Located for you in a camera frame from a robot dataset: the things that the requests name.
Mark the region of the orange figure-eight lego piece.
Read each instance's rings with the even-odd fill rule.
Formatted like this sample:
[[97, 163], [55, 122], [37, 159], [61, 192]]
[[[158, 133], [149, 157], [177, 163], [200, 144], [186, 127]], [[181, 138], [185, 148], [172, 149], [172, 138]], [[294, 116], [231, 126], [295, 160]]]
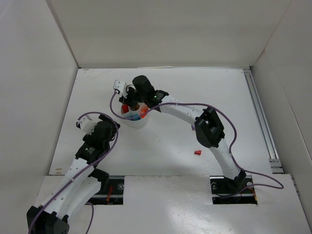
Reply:
[[146, 116], [146, 112], [149, 110], [147, 106], [140, 106], [140, 109], [138, 110], [138, 113], [141, 118], [144, 118]]

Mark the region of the long teal lego brick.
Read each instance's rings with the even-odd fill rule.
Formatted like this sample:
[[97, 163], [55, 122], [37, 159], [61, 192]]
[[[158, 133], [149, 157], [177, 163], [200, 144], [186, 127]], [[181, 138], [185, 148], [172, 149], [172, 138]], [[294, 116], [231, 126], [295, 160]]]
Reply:
[[141, 120], [141, 117], [130, 117], [129, 120], [130, 121], [138, 121], [138, 120]]

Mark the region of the red 2x4 lego brick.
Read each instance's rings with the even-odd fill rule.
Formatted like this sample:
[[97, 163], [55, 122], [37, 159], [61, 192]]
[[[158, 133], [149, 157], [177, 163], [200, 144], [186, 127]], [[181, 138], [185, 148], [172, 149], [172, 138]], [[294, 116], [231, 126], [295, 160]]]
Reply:
[[122, 112], [125, 114], [127, 112], [129, 112], [129, 108], [127, 105], [122, 105]]

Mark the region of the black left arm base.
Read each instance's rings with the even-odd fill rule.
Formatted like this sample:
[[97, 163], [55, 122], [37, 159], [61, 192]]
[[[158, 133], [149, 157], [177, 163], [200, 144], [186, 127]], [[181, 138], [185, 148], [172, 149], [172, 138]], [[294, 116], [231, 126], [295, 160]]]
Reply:
[[109, 175], [105, 171], [95, 169], [90, 177], [96, 178], [101, 187], [88, 202], [93, 205], [123, 205], [125, 176]]

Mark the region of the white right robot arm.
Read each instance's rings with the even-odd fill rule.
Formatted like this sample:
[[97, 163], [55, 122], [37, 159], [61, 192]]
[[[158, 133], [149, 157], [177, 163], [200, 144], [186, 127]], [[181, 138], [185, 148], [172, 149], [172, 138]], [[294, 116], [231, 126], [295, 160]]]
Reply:
[[169, 93], [156, 90], [144, 75], [135, 77], [132, 85], [116, 80], [114, 90], [120, 95], [119, 101], [129, 107], [144, 103], [150, 109], [190, 124], [195, 129], [197, 141], [213, 153], [228, 187], [235, 190], [242, 186], [246, 173], [233, 160], [232, 144], [226, 143], [224, 125], [218, 116], [220, 111], [210, 106], [199, 110], [195, 108], [197, 104], [178, 102]]

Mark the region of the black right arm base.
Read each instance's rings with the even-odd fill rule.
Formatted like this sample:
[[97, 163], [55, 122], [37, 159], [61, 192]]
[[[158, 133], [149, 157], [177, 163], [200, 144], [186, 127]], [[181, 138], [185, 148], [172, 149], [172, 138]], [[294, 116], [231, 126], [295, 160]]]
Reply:
[[247, 185], [252, 184], [253, 180], [248, 175], [238, 188], [235, 186], [230, 187], [229, 183], [223, 176], [211, 176], [211, 192], [212, 201], [214, 205], [228, 205], [228, 204], [254, 204], [257, 205], [257, 199], [253, 188], [248, 188], [239, 194], [241, 189], [246, 188]]

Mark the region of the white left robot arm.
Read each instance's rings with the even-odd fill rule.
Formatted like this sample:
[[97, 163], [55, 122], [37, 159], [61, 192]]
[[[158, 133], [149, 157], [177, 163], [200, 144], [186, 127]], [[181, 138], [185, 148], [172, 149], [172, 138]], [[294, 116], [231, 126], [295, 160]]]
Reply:
[[99, 122], [90, 113], [80, 116], [76, 126], [85, 133], [67, 173], [48, 198], [27, 214], [30, 234], [67, 234], [74, 216], [88, 200], [108, 185], [108, 173], [97, 169], [118, 139], [120, 125], [110, 116], [97, 112]]

